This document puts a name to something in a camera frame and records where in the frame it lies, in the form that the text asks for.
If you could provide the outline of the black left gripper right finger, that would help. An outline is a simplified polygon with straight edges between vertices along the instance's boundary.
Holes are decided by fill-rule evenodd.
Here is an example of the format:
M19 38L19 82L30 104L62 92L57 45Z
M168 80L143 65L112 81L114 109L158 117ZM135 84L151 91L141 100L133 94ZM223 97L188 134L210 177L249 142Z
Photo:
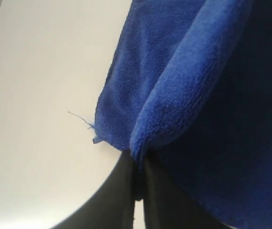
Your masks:
M184 193L155 153L143 161L143 208L147 229L227 229Z

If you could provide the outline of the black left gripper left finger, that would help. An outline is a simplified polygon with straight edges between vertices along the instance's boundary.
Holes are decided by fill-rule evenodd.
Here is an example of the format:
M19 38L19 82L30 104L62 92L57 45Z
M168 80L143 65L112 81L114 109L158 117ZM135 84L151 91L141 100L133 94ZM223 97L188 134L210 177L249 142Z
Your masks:
M134 221L134 162L122 151L112 172L76 212L55 229L131 229Z

